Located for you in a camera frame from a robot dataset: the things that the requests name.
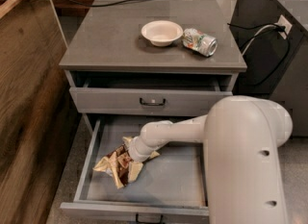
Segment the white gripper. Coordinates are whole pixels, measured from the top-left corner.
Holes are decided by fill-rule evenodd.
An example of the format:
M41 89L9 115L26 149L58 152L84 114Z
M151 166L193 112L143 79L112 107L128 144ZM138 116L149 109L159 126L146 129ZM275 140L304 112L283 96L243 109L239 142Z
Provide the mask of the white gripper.
M129 155L135 162L146 161L151 153L154 151L152 147L149 147L145 142L139 138L134 137L129 144Z

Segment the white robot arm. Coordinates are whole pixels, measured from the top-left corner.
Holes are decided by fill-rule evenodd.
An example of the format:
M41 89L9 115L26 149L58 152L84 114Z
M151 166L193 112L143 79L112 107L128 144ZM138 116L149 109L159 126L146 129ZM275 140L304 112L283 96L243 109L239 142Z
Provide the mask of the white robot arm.
M281 105L229 96L206 115L144 125L129 154L143 162L171 141L199 142L210 224L289 224L277 148L292 130L293 121Z

